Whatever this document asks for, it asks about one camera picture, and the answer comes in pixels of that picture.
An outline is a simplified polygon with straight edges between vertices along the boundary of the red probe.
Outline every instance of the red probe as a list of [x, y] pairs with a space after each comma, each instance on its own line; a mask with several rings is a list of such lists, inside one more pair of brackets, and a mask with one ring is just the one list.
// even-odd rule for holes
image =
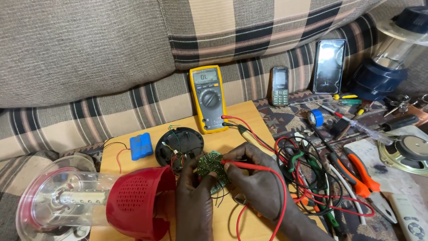
[[[233, 165], [239, 167], [239, 168], [245, 168], [245, 169], [253, 169], [253, 170], [259, 170], [259, 171], [268, 171], [268, 172], [272, 172], [274, 173], [279, 180], [281, 181], [282, 184], [282, 188], [284, 189], [284, 203], [282, 205], [282, 211], [281, 211], [281, 216], [279, 217], [278, 220], [278, 224], [276, 225], [275, 231], [273, 232], [272, 236], [270, 237], [269, 241], [272, 241], [275, 238], [276, 233], [279, 230], [279, 226], [281, 225], [282, 219], [284, 217], [284, 213], [285, 213], [285, 206], [287, 204], [287, 188], [285, 185], [284, 180], [282, 179], [282, 177], [274, 170], [272, 170], [269, 167], [266, 166], [259, 166], [259, 165], [254, 165], [254, 164], [248, 164], [248, 163], [242, 163], [242, 162], [235, 162], [235, 161], [230, 161], [230, 160], [221, 160], [222, 164], [226, 164], [226, 163], [232, 163]], [[241, 219], [241, 216], [244, 212], [245, 209], [247, 209], [248, 206], [245, 206], [241, 212], [239, 213], [238, 216], [238, 220], [236, 221], [236, 237], [238, 238], [239, 241], [241, 241], [241, 238], [239, 236], [239, 220]]]

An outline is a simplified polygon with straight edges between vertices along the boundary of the mobile phone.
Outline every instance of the mobile phone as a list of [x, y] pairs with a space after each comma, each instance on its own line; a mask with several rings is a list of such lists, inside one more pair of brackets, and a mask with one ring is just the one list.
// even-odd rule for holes
[[270, 102], [273, 106], [288, 104], [288, 67], [273, 67], [270, 70]]
[[312, 92], [339, 93], [342, 83], [345, 46], [345, 39], [321, 40], [318, 42]]

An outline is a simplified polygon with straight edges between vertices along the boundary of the circuit board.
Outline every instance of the circuit board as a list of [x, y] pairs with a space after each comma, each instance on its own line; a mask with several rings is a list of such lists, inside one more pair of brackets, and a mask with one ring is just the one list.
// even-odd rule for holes
[[230, 183], [230, 180], [224, 171], [224, 165], [221, 164], [222, 157], [223, 155], [219, 152], [211, 151], [210, 153], [204, 154], [198, 160], [198, 170], [196, 172], [201, 178], [204, 178], [212, 171], [216, 172], [218, 175], [217, 184], [211, 189], [211, 195], [216, 194], [222, 190], [226, 184]]

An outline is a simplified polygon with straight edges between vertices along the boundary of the yellow screwdriver handle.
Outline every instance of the yellow screwdriver handle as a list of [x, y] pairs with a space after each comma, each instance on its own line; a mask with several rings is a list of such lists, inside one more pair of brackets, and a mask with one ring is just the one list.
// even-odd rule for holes
[[335, 100], [338, 100], [338, 99], [350, 99], [350, 98], [357, 98], [358, 96], [356, 96], [356, 95], [345, 95], [345, 96], [340, 96], [340, 95], [338, 95], [338, 94], [335, 94], [335, 95], [333, 95], [333, 98], [335, 99]]

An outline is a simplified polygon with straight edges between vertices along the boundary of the phone keypad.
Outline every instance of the phone keypad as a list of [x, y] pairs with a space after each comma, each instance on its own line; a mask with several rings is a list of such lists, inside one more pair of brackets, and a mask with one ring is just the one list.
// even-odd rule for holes
[[287, 90], [274, 90], [272, 104], [274, 105], [287, 105], [288, 104], [288, 91]]

